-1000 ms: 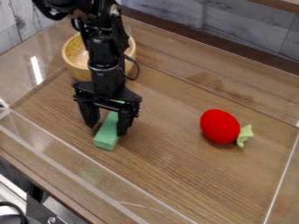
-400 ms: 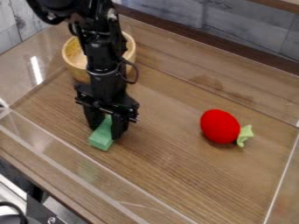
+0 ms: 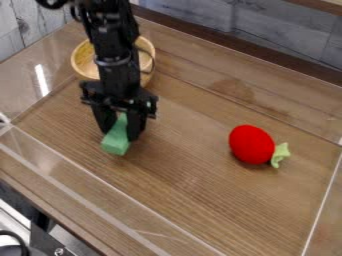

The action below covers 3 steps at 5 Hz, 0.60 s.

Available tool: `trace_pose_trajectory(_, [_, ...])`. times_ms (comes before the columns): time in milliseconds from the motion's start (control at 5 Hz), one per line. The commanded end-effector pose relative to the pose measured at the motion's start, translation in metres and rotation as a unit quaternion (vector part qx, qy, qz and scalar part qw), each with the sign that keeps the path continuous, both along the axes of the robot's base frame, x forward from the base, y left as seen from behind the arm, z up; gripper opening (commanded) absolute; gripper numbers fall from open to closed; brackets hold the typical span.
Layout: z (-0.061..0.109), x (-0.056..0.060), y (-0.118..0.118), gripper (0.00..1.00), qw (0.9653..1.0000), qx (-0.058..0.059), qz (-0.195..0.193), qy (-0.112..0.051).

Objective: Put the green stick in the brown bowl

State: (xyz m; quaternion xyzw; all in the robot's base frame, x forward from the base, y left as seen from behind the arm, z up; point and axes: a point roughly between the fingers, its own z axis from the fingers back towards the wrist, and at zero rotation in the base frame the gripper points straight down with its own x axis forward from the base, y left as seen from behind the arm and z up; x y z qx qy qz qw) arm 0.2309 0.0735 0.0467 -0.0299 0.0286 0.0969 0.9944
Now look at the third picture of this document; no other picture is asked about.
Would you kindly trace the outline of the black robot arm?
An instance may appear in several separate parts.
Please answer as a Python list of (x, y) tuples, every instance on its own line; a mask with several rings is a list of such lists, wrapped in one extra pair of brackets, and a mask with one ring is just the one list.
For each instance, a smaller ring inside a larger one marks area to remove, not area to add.
[(130, 0), (35, 0), (49, 10), (69, 6), (72, 18), (83, 28), (95, 50), (99, 79), (80, 82), (81, 102), (91, 106), (104, 134), (127, 116), (126, 134), (136, 141), (156, 117), (158, 96), (142, 85), (136, 40), (140, 36)]

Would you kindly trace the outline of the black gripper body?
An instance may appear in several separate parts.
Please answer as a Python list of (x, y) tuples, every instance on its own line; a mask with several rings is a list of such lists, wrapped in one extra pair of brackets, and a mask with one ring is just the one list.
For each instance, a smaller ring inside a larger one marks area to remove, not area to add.
[(142, 86), (139, 59), (114, 61), (96, 58), (95, 64), (99, 80), (80, 83), (81, 102), (89, 106), (108, 106), (118, 114), (138, 109), (142, 103), (150, 101), (155, 115), (148, 118), (155, 118), (159, 98)]

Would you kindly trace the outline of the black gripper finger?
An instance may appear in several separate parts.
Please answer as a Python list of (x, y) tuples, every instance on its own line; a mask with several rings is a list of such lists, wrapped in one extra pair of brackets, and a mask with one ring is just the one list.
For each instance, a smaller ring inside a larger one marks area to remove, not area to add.
[(127, 136), (128, 141), (136, 141), (140, 133), (146, 129), (148, 114), (143, 110), (130, 110), (127, 112)]
[(100, 131), (107, 134), (118, 120), (116, 112), (100, 105), (92, 105), (91, 109)]

